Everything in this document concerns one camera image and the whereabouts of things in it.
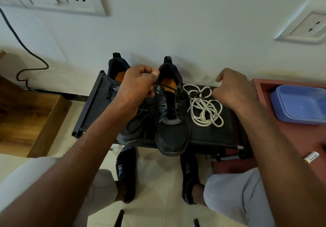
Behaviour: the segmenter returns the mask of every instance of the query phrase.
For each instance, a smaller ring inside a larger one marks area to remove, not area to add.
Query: tiled floor
[[[74,101],[67,117],[49,151],[48,156],[62,156],[74,143],[71,132],[84,102]],[[115,161],[122,146],[114,144],[101,168],[115,174]],[[198,155],[201,182],[211,175],[210,162]],[[0,182],[29,159],[0,154]],[[122,202],[97,212],[88,218],[88,227],[113,226],[118,213],[125,209],[123,227],[190,227],[198,218],[201,227],[241,227],[227,217],[202,205],[187,205],[181,198],[182,171],[179,158],[163,156],[156,149],[138,148],[138,183],[136,199],[130,204]]]

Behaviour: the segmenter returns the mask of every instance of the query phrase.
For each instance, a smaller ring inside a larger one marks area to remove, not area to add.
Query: white shoelace
[[[195,87],[197,89],[187,91],[185,89],[186,86],[192,86],[192,87]],[[205,100],[205,98],[208,98],[208,97],[210,97],[212,95],[212,89],[209,86],[205,86],[204,88],[200,89],[197,85],[185,84],[185,85],[183,85],[183,89],[188,93],[189,96],[190,96],[190,93],[192,93],[192,92],[196,92],[196,94],[199,93],[199,97],[195,97],[195,98],[190,97],[190,107],[187,110],[187,112],[189,112],[189,110],[190,110],[191,119],[196,125],[198,125],[198,126],[210,126],[211,124],[213,124],[216,127],[221,127],[221,126],[224,125],[224,121],[223,121],[222,117],[220,116],[220,113],[222,112],[222,108],[223,108],[222,104],[219,101],[215,100],[215,99],[213,99],[213,100]],[[209,94],[207,96],[205,96],[205,97],[202,97],[202,92],[205,89],[209,89]],[[219,103],[219,105],[220,105],[220,110],[219,111],[217,111],[217,109],[215,108],[215,106],[213,105],[212,102],[218,102]],[[194,108],[202,110],[199,116],[194,115]],[[206,117],[205,117],[206,112],[209,113],[209,116],[210,116],[209,120],[207,120]],[[215,123],[215,121],[218,118],[221,120],[220,125],[217,125]]]

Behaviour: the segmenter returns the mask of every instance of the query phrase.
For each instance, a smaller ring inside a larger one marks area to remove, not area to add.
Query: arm
[[[0,226],[72,226],[119,131],[146,95],[154,96],[158,74],[143,65],[130,68],[112,103],[49,171],[2,211]]]
[[[234,110],[248,135],[276,226],[326,226],[326,187],[256,100],[247,77],[226,68],[216,80],[223,83],[213,96]]]

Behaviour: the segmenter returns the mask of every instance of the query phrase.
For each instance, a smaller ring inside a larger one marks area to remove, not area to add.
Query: wall
[[[172,56],[191,83],[214,85],[224,67],[249,78],[325,81],[325,44],[273,41],[305,1],[107,0],[106,18],[3,9],[24,43],[51,66],[47,72],[26,73],[31,86],[88,95],[113,52],[131,65],[156,67]],[[41,65],[22,50],[3,20],[0,49],[18,54],[0,64],[0,74],[11,80],[20,68]]]

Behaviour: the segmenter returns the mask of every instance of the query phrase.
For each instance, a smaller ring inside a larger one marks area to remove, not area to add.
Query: black shoe rack
[[[79,119],[72,132],[72,136],[80,138],[89,126],[103,113],[109,104],[108,95],[108,80],[104,71],[100,71],[93,89],[88,97],[88,100],[82,110]],[[243,146],[243,150],[239,151],[241,159],[252,156],[251,147],[247,135],[241,126],[239,119],[234,112],[227,107],[223,107],[221,117],[224,120],[222,127],[210,125],[208,127],[197,126],[192,120],[190,113],[190,140],[188,147],[195,153],[206,155],[217,155],[225,148],[239,149]],[[157,148],[153,133],[147,135],[147,140],[141,147]]]

